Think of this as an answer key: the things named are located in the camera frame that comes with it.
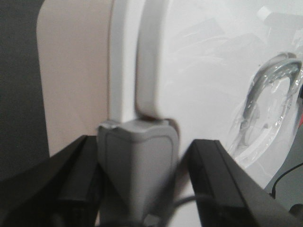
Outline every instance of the gray background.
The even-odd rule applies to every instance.
[[[36,43],[43,0],[0,0],[0,180],[48,158]]]

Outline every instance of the white panel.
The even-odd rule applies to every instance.
[[[193,139],[220,140],[228,149],[260,67],[281,52],[302,57],[302,12],[300,0],[146,0],[138,48],[139,112],[176,123],[180,157]],[[277,94],[273,89],[270,97],[262,95],[260,104],[284,97],[288,88],[289,81],[280,81]],[[262,187],[293,142],[302,105],[298,92],[266,152],[242,166]],[[193,193],[189,185],[186,193]],[[186,210],[172,226],[184,226],[185,220],[199,226],[196,213]]]
[[[110,33],[109,118],[127,122],[137,118],[135,76],[138,31],[145,0],[115,0]]]
[[[47,136],[53,155],[107,119],[112,0],[46,0],[37,38]]]

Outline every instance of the black cable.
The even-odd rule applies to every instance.
[[[278,179],[275,181],[275,183],[274,183],[274,185],[273,185],[273,188],[272,188],[271,194],[270,194],[274,199],[276,198],[276,185],[278,184],[278,182],[279,182],[285,175],[287,175],[287,174],[290,173],[291,171],[293,171],[293,170],[295,170],[295,169],[297,169],[297,168],[299,168],[299,167],[301,167],[301,166],[303,166],[303,163],[296,165],[295,167],[289,169],[288,171],[286,171],[285,173],[283,173],[281,176],[278,177]]]
[[[197,201],[197,202],[203,202],[209,206],[212,206],[213,208],[215,208],[217,210],[217,212],[219,213],[219,215],[228,220],[229,222],[233,223],[234,225],[233,226],[239,226],[241,227],[242,225],[237,221],[235,220],[234,218],[230,217],[230,215],[223,209],[222,206],[220,206],[216,200],[212,197],[212,196],[209,196],[207,194],[200,194],[200,195],[194,195],[194,196],[189,196],[189,197],[186,197],[184,199],[181,199],[177,202],[175,202],[173,204],[173,206],[171,206],[171,208],[168,210],[167,214],[162,217],[158,227],[166,227],[167,224],[169,223],[170,219],[173,217],[173,215],[175,214],[177,208],[179,208],[180,206],[188,203],[188,202],[191,202],[191,201]]]
[[[115,220],[101,224],[99,227],[147,227],[147,226],[145,226],[145,224],[139,221]]]
[[[161,218],[161,221],[158,225],[158,227],[166,227],[167,224],[169,223],[170,219],[173,217],[173,215],[175,214],[176,212],[176,209],[188,202],[191,202],[191,201],[198,201],[198,202],[205,202],[205,203],[208,203],[209,205],[215,207],[215,208],[218,208],[218,204],[217,202],[213,199],[213,197],[209,196],[209,195],[204,195],[204,194],[201,194],[201,195],[195,195],[195,196],[189,196],[189,197],[186,197],[184,199],[181,199],[177,202],[175,202],[167,211],[166,215],[164,215],[164,217]]]
[[[225,218],[226,220],[230,221],[233,223],[233,226],[239,226],[241,227],[242,225],[235,220],[234,218],[230,217],[228,213],[225,212],[225,210],[216,202],[216,200],[207,194],[200,194],[200,195],[194,195],[194,196],[189,196],[186,198],[183,198],[175,203],[173,203],[167,210],[166,214],[161,217],[159,224],[157,224],[157,227],[166,227],[177,211],[177,209],[189,202],[192,201],[197,201],[197,202],[203,202],[208,206],[211,206],[212,208],[215,208],[217,212]],[[111,221],[104,223],[100,225],[100,227],[147,227],[144,223],[138,222],[138,221]]]

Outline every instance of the white plastic device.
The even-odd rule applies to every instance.
[[[193,139],[220,140],[265,187],[302,115],[302,12],[300,0],[46,0],[37,37],[51,151],[106,119],[170,119],[180,158]],[[268,73],[283,76],[257,82]],[[195,210],[171,225],[199,226]]]

